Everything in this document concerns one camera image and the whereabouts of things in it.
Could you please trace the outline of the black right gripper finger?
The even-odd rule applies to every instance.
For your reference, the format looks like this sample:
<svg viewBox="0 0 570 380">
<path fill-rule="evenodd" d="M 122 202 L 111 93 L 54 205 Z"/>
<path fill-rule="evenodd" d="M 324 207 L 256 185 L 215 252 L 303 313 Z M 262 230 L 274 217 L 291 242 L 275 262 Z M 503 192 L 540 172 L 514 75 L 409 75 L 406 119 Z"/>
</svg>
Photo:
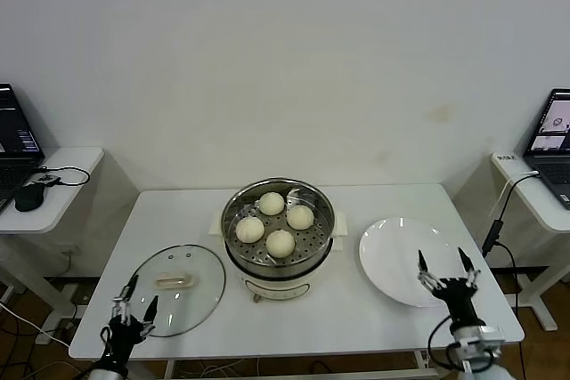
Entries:
<svg viewBox="0 0 570 380">
<path fill-rule="evenodd" d="M 460 277 L 460 281 L 462 281 L 468 288 L 477 289 L 477 280 L 481 271 L 474 266 L 471 258 L 461 247 L 458 247 L 458 252 L 465 272 L 465 275 Z"/>
<path fill-rule="evenodd" d="M 436 291 L 436 290 L 442 289 L 443 288 L 443 282 L 428 270 L 427 262 L 425 260 L 424 255 L 422 254 L 422 252 L 420 250 L 418 251 L 418 257 L 419 257 L 418 280 L 421 283 L 421 285 L 427 291 Z"/>
</svg>

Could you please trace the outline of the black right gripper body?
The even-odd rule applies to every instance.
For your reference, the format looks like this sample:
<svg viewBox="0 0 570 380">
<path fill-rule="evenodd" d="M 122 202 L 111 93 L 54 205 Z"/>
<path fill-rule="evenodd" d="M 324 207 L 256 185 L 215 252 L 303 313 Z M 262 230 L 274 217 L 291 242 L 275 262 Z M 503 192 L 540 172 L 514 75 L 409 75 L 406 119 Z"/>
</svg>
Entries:
<svg viewBox="0 0 570 380">
<path fill-rule="evenodd" d="M 469 285 L 466 278 L 441 279 L 432 295 L 447 306 L 452 327 L 481 327 L 485 322 L 478 318 L 472 303 L 477 290 L 477 286 Z"/>
</svg>

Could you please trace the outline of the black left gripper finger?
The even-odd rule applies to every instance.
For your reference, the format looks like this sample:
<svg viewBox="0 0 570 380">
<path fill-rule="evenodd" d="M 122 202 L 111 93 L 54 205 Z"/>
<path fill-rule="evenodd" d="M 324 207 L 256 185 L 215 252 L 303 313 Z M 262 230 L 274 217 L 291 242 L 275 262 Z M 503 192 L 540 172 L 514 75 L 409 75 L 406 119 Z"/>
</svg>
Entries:
<svg viewBox="0 0 570 380">
<path fill-rule="evenodd" d="M 154 320 L 157 316 L 158 303 L 159 303 L 159 296 L 154 295 L 150 305 L 148 306 L 143 316 L 142 331 L 141 331 L 142 339 L 145 339 L 150 334 L 150 332 L 155 328 Z"/>
<path fill-rule="evenodd" d="M 138 276 L 133 275 L 126 285 L 123 286 L 118 296 L 112 299 L 111 318 L 118 319 L 122 325 L 130 324 L 130 300 L 135 291 Z"/>
</svg>

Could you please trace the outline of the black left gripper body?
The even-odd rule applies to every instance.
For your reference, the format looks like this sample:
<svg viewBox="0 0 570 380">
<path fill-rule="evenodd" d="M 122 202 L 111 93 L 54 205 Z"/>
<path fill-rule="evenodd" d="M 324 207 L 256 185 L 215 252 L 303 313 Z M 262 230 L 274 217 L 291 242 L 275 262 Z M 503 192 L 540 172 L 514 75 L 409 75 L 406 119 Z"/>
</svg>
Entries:
<svg viewBox="0 0 570 380">
<path fill-rule="evenodd" d="M 144 328 L 145 325 L 134 316 L 125 323 L 120 315 L 113 317 L 104 334 L 105 357 L 115 365 L 126 365 L 134 347 L 144 340 Z"/>
</svg>

